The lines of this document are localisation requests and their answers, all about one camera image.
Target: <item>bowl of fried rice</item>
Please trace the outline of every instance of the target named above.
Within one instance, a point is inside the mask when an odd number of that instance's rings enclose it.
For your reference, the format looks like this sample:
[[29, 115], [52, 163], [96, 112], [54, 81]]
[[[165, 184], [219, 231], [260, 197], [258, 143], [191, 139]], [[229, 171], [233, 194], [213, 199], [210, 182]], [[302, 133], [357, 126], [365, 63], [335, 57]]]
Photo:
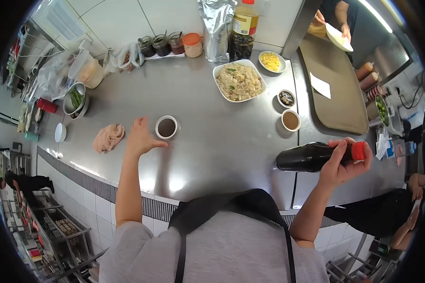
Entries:
[[230, 102], [244, 102], [266, 90], [266, 82], [247, 59], [217, 66], [212, 74], [220, 93]]

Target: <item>kitchen counter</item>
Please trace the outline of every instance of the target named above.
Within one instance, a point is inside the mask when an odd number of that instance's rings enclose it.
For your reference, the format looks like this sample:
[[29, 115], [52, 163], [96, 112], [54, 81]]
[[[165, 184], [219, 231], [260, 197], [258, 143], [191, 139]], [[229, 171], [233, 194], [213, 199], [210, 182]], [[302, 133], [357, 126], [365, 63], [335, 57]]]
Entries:
[[[243, 103], [225, 100], [212, 75], [213, 68], [220, 64], [209, 63], [203, 56], [149, 60], [130, 73], [110, 74], [97, 88], [88, 90], [91, 102], [84, 117], [74, 121], [63, 117], [61, 107], [55, 115], [45, 114], [38, 145], [65, 163], [119, 182], [126, 136], [112, 151], [97, 154], [91, 144], [99, 130], [115, 123], [123, 124], [129, 133], [134, 118], [148, 115], [149, 131], [155, 136], [157, 120], [171, 115], [178, 121], [178, 131], [168, 140], [169, 147], [151, 150], [140, 159], [142, 191], [188, 201], [208, 193], [258, 187], [272, 195], [279, 210], [299, 208], [315, 186], [318, 174], [299, 173], [296, 177], [295, 173], [278, 170], [278, 153], [298, 144], [352, 135], [323, 129], [315, 121], [299, 55], [286, 60], [282, 74], [274, 74], [259, 65], [258, 54], [254, 51], [251, 61], [267, 89], [255, 99]], [[292, 109], [298, 110], [301, 117], [298, 132], [289, 133], [281, 124], [285, 108], [276, 98], [281, 90], [297, 96], [298, 104]], [[61, 121], [68, 134], [64, 142], [57, 144], [53, 133]], [[354, 138], [374, 146], [371, 134]], [[382, 177], [391, 162], [394, 160], [374, 162], [364, 177], [338, 188], [329, 204], [376, 195], [378, 183], [390, 187], [393, 181]], [[392, 170], [395, 173], [390, 171], [391, 177], [403, 182], [404, 167], [403, 175], [400, 167], [396, 169]]]

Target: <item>silver foil bag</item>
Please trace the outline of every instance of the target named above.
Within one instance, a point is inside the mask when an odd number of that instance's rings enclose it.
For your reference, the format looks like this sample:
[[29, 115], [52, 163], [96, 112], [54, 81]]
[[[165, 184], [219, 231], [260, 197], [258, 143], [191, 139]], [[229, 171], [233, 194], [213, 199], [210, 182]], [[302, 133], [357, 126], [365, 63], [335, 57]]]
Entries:
[[230, 61], [228, 37], [235, 14], [235, 0], [197, 0], [203, 22], [204, 54], [210, 62]]

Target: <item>small bowl of dark sauce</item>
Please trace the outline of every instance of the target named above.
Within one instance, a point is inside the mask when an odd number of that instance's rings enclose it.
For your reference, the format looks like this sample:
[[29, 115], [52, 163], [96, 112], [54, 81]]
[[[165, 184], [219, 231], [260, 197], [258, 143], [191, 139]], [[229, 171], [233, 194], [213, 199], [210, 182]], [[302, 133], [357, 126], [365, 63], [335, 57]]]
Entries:
[[285, 108], [291, 108], [296, 103], [294, 94], [289, 90], [282, 90], [279, 92], [277, 95], [277, 100], [279, 101], [280, 105]]
[[156, 135], [160, 139], [170, 139], [175, 135], [177, 129], [176, 119], [169, 115], [160, 117], [156, 123]]

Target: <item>brown tray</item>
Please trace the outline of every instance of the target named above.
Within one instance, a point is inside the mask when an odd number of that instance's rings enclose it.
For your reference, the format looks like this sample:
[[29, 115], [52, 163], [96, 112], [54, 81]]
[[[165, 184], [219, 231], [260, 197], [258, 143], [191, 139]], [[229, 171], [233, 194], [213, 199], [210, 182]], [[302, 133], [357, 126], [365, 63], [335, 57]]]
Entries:
[[328, 128], [352, 133], [368, 132], [368, 117], [359, 82], [346, 53], [327, 39], [306, 34], [300, 51], [310, 72], [329, 83], [331, 99], [312, 88], [313, 104], [320, 122]]

